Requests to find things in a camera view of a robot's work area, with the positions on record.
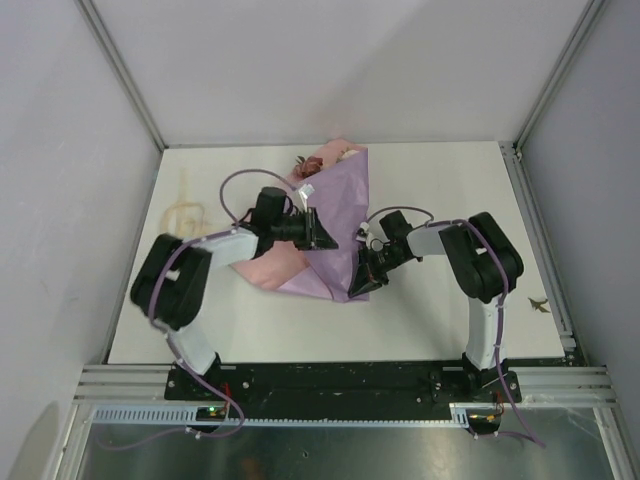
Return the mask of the dark pink rose stem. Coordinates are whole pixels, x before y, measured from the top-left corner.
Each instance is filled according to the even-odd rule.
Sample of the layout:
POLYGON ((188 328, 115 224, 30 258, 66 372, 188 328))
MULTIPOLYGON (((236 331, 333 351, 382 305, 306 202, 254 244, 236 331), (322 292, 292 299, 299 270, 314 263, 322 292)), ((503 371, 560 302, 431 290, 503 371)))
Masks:
POLYGON ((317 156, 297 156, 296 165, 292 171, 295 180, 301 181, 323 170, 324 160, 317 156))

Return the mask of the pink wrapping paper sheet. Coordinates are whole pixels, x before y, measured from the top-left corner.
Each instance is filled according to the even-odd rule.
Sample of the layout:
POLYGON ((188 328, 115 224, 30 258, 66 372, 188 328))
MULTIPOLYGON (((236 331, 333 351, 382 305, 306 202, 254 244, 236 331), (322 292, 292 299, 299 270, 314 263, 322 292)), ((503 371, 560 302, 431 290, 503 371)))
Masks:
POLYGON ((262 290, 345 303, 357 261, 356 231, 366 221, 369 209, 368 149, 337 139, 311 156, 324 160, 323 170, 297 181, 292 176, 293 168, 287 180, 314 187, 309 204, 316 208, 322 225, 339 248, 300 251, 291 242, 278 241, 261 257, 235 263, 232 268, 262 290), (338 154, 349 148, 358 149, 359 153, 337 163, 338 154))

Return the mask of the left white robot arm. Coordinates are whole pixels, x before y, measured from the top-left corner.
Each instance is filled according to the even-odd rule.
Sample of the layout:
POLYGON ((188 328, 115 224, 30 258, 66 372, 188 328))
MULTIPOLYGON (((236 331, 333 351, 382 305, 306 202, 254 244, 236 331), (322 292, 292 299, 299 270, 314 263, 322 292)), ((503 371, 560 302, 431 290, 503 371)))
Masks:
POLYGON ((209 272, 259 258, 277 242, 300 251, 338 248, 314 207, 296 212, 289 202, 284 190, 264 187, 250 218, 226 231, 192 240, 159 235, 133 281, 131 302, 164 335, 177 363, 189 371, 187 389, 199 399, 214 397, 221 387, 220 374, 211 369, 217 352, 197 320, 209 272))

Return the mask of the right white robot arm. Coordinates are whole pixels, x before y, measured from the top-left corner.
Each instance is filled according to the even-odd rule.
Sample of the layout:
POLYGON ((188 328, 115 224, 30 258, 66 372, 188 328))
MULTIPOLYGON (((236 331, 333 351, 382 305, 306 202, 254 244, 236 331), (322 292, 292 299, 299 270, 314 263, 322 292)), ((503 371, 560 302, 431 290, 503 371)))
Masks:
POLYGON ((431 381, 433 398, 512 401, 518 383, 507 378, 504 354, 506 299, 524 273, 524 263, 493 216, 481 212, 467 220, 428 220, 412 226, 400 209, 383 210, 379 224, 386 236, 379 247, 367 222, 361 224, 348 296, 359 297, 389 283, 388 273, 412 260, 444 255, 468 299, 469 334, 462 369, 431 381))

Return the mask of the cream ribbon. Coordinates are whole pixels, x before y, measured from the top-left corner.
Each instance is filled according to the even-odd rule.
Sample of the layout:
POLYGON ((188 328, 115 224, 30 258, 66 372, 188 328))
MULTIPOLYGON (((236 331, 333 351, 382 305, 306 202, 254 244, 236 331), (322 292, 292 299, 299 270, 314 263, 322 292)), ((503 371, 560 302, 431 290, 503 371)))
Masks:
POLYGON ((190 201, 189 173, 180 170, 176 201, 163 212, 159 222, 159 232, 176 237, 198 237, 205 230, 206 210, 202 203, 190 201))

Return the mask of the light pink rose stem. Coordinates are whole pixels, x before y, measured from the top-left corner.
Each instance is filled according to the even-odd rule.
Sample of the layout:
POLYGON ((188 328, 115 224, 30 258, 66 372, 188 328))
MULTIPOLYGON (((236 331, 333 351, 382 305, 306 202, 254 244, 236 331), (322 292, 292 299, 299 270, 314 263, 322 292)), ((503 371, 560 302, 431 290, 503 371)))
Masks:
POLYGON ((338 156, 336 157, 336 162, 340 163, 358 153, 359 153, 358 149, 353 149, 353 148, 345 149, 338 154, 338 156))

